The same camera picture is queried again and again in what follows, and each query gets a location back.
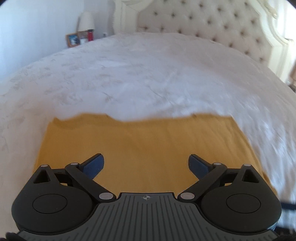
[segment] black circular housing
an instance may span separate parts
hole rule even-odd
[[[89,217],[93,209],[90,196],[78,188],[60,184],[57,179],[52,180],[54,178],[53,175],[34,183],[33,176],[15,199],[12,216],[20,230],[56,234],[79,226]]]
[[[277,223],[281,205],[270,188],[239,182],[209,191],[201,209],[214,225],[233,233],[259,233]]]

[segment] photo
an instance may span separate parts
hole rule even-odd
[[[80,40],[77,34],[67,35],[68,47],[72,48],[80,44]]]

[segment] crosshair symbol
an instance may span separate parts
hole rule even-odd
[[[145,199],[146,201],[149,200],[151,197],[148,195],[145,195],[144,197],[142,197],[143,199]]]

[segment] white lamp shade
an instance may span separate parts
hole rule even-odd
[[[92,16],[91,12],[83,12],[80,15],[78,32],[87,31],[90,29],[95,29],[94,18]]]

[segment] gray ribbed panel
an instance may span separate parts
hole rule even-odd
[[[177,201],[171,193],[129,194],[100,204],[93,216],[75,230],[58,235],[19,233],[27,241],[271,241],[272,231],[235,235],[209,224],[194,204]]]

